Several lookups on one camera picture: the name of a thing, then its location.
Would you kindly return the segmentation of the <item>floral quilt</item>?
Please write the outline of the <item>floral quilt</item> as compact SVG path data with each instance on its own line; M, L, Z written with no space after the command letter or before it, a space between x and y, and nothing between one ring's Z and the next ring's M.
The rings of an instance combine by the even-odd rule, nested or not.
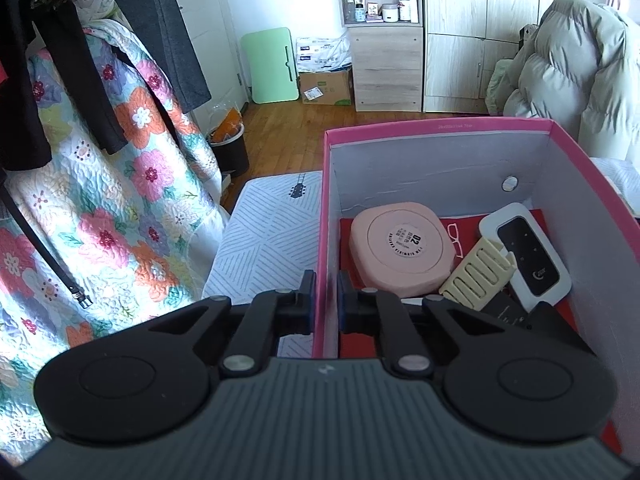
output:
M32 386L59 353L199 300L228 222L222 175L148 50L104 18L85 34L126 146L98 147L47 52L34 55L52 160L6 186L82 306L9 216L1 219L1 454L48 440Z

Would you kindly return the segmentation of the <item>grey puffer jacket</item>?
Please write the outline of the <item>grey puffer jacket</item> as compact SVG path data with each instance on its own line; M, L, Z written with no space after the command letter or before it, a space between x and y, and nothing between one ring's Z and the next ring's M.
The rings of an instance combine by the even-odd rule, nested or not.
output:
M503 116L549 118L591 157L639 165L639 25L609 6L553 0L496 89Z

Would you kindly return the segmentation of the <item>black wallet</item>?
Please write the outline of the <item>black wallet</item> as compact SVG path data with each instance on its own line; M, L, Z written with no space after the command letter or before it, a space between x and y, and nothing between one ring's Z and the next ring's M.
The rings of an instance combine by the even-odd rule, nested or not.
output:
M546 302L538 302L532 310L526 311L518 301L506 292L498 292L480 312L523 330L568 344L576 349L591 353L593 350L570 325L563 315Z

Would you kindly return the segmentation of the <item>light wooden wardrobe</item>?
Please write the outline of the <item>light wooden wardrobe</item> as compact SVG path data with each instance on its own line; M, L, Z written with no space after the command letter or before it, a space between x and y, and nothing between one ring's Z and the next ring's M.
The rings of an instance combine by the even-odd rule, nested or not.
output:
M427 113L484 113L495 65L553 0L424 0Z

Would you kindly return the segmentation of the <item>cream plastic hair claw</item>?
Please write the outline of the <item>cream plastic hair claw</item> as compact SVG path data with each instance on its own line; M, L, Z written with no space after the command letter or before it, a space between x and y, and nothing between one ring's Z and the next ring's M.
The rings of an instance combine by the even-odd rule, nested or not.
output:
M444 298L481 311L501 292L518 270L513 252L503 244L481 237L440 286Z

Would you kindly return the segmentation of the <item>wooden shelf cabinet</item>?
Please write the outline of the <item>wooden shelf cabinet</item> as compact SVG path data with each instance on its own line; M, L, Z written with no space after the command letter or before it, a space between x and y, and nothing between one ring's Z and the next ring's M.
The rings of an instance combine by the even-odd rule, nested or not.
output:
M423 0L341 0L358 112L420 112Z

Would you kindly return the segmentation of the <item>dark grey hanging coat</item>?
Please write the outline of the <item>dark grey hanging coat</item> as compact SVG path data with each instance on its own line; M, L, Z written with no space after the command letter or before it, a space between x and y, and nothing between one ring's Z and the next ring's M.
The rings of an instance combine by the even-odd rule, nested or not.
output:
M177 0L115 0L134 33L164 71L185 112L209 101L201 65Z

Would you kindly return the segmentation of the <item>pink rounded square case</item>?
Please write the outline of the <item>pink rounded square case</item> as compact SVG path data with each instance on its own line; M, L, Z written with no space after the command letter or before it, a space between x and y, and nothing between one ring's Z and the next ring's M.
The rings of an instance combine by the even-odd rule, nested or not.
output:
M352 261L362 284L400 298L428 295L446 282L456 250L439 218L418 203L364 210L352 220Z

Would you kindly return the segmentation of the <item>black trash bin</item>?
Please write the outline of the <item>black trash bin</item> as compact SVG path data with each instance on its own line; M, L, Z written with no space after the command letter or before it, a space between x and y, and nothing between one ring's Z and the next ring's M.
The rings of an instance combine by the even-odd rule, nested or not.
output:
M228 110L220 125L209 133L207 142L223 174L237 178L250 169L242 115L235 108Z

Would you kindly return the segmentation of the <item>white black wifi router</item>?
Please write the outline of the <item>white black wifi router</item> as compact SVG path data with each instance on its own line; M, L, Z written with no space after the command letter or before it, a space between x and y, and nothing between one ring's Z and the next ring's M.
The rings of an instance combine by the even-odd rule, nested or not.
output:
M530 312L540 302L556 306L572 289L572 280L549 237L521 203L510 203L480 220L480 235L500 243L500 252L515 257L510 286Z

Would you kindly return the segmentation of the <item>pink cardboard storage box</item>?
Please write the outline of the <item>pink cardboard storage box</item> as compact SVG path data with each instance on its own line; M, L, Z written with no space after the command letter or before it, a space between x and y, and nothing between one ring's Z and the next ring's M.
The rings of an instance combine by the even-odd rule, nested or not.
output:
M549 119L445 118L330 130L324 136L317 358L337 352L335 277L344 218L416 202L445 218L513 202L538 208L572 279L579 333L618 383L623 454L639 456L639 227L578 144Z

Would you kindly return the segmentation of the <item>black hanging garment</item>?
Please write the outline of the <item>black hanging garment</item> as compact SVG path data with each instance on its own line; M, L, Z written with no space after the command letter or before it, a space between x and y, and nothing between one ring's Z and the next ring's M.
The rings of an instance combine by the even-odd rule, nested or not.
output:
M114 154L127 144L73 0L1 0L1 169L33 170L52 160L28 52L41 39L67 94L99 148Z

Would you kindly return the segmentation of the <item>brown cardboard box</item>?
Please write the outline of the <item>brown cardboard box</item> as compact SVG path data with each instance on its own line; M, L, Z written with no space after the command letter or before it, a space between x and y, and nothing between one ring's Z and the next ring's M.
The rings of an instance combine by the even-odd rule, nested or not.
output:
M351 106L354 102L351 68L337 72L300 73L298 79L304 104Z

